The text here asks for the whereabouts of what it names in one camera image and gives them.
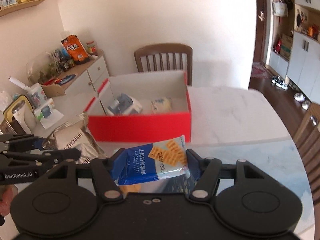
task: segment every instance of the shoe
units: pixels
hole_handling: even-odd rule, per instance
[[[304,110],[308,110],[309,106],[310,106],[310,101],[306,100],[301,104],[302,108]]]
[[[311,119],[311,121],[312,121],[312,123],[313,123],[313,125],[317,125],[317,123],[318,123],[318,120],[312,115],[312,116],[310,116],[310,119]]]
[[[304,95],[302,93],[296,93],[294,95],[294,99],[298,102],[304,102],[306,101],[306,98],[304,97]]]
[[[285,84],[282,77],[277,76],[276,86],[282,88],[283,90],[288,90],[289,87]]]
[[[278,77],[277,77],[277,76],[273,76],[273,77],[271,78],[271,83],[272,83],[273,85],[275,85],[276,82],[278,82]]]

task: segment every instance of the white wall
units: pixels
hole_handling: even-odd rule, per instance
[[[57,0],[0,18],[0,91],[21,92],[8,81],[14,76],[28,82],[26,64],[43,51],[59,47],[63,25]]]
[[[58,0],[66,31],[104,50],[111,75],[136,72],[133,52],[161,42],[194,49],[193,85],[248,88],[256,0]]]

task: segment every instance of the chair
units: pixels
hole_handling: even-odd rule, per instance
[[[170,65],[170,57],[169,54],[172,53],[172,62],[173,65]],[[159,61],[160,61],[160,69],[157,66],[157,59],[156,55],[159,54]],[[163,55],[166,54],[166,61],[163,60]],[[191,86],[192,83],[192,48],[179,43],[162,43],[162,44],[153,44],[149,46],[145,46],[143,48],[137,49],[134,52],[134,58],[136,60],[137,68],[139,72],[143,72],[143,65],[141,58],[146,57],[147,61],[147,70],[151,71],[150,68],[150,60],[149,56],[152,55],[153,60],[153,67],[154,71],[158,70],[165,70],[164,63],[166,65],[166,70],[176,70],[177,69],[177,60],[176,54],[179,54],[179,69],[183,70],[183,58],[182,54],[187,55],[187,76],[188,76],[188,85]]]
[[[320,132],[319,124],[314,127],[311,124],[312,115],[320,120],[320,105],[311,103],[293,141],[307,172],[315,209],[315,239],[320,239]]]

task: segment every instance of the wall shelf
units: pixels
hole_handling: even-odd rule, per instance
[[[30,2],[17,3],[14,5],[11,5],[10,7],[4,8],[0,11],[0,17],[4,16],[6,14],[9,14],[9,13],[15,12],[15,11],[19,11],[21,9],[25,9],[25,8],[39,5],[43,1],[45,1],[45,0],[34,0],[34,1],[30,1]]]

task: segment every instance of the open cardboard box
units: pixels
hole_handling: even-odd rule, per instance
[[[88,128],[97,141],[157,142],[185,136],[191,139],[191,106],[186,77],[183,71],[158,71],[110,77],[98,90],[85,112]],[[137,99],[143,107],[141,114],[107,116],[106,109],[121,94]],[[168,97],[172,111],[153,114],[151,101]]]

